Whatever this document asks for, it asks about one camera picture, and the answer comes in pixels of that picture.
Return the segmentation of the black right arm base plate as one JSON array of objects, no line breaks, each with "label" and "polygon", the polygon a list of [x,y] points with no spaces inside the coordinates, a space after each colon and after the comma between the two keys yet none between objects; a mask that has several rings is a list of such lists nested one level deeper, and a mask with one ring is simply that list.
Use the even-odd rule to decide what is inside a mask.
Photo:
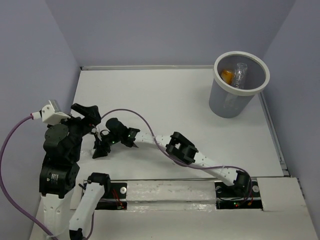
[{"label": "black right arm base plate", "polygon": [[257,181],[252,182],[250,195],[237,195],[223,182],[214,183],[217,210],[238,210],[238,209],[263,209],[260,188]]}]

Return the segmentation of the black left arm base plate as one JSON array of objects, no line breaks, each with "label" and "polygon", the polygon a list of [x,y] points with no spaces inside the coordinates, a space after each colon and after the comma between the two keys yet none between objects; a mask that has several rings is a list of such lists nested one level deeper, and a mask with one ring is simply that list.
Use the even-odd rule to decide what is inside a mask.
[{"label": "black left arm base plate", "polygon": [[92,214],[95,210],[126,210],[127,183],[111,182],[107,174],[90,176],[78,184],[83,190],[77,212]]}]

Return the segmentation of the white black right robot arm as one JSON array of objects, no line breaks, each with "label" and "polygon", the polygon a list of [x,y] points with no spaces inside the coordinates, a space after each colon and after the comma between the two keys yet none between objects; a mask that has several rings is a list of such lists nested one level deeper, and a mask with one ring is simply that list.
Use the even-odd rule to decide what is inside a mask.
[{"label": "white black right robot arm", "polygon": [[251,178],[242,168],[213,160],[202,154],[196,146],[181,133],[175,131],[172,135],[154,135],[142,132],[140,129],[126,127],[117,118],[106,122],[104,134],[99,127],[93,129],[94,147],[92,157],[106,157],[111,152],[111,146],[121,143],[128,148],[138,148],[141,144],[157,147],[165,156],[186,168],[202,170],[222,181],[235,196],[245,196],[251,187]]}]

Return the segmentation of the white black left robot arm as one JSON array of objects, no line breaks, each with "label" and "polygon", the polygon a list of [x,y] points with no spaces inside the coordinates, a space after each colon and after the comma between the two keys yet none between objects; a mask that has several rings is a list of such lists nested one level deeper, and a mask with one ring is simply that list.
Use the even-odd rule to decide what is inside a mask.
[{"label": "white black left robot arm", "polygon": [[83,137],[91,133],[102,119],[96,105],[74,103],[71,109],[81,116],[61,112],[52,103],[43,107],[40,114],[48,129],[44,135],[45,156],[39,175],[39,192],[44,225],[49,230],[48,238],[52,240],[85,240],[86,227],[98,202],[111,191],[110,176],[93,172],[87,179],[78,208],[70,216]]}]

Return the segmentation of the clear bottle white-blue cap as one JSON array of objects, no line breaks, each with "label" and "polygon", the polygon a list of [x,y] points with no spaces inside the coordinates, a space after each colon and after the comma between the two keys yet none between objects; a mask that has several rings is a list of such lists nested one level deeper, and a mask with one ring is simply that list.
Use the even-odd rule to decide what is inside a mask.
[{"label": "clear bottle white-blue cap", "polygon": [[248,72],[247,64],[243,62],[239,62],[236,64],[236,68],[234,70],[234,76],[232,80],[232,86],[234,88],[244,89],[247,72]]}]

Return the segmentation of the orange blue label bottle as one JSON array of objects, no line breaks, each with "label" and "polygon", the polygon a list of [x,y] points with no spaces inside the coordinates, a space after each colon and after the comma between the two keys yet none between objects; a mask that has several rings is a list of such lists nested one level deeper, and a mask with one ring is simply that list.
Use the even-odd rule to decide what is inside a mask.
[{"label": "orange blue label bottle", "polygon": [[223,69],[220,73],[220,77],[225,83],[231,85],[234,78],[234,72],[229,69]]}]

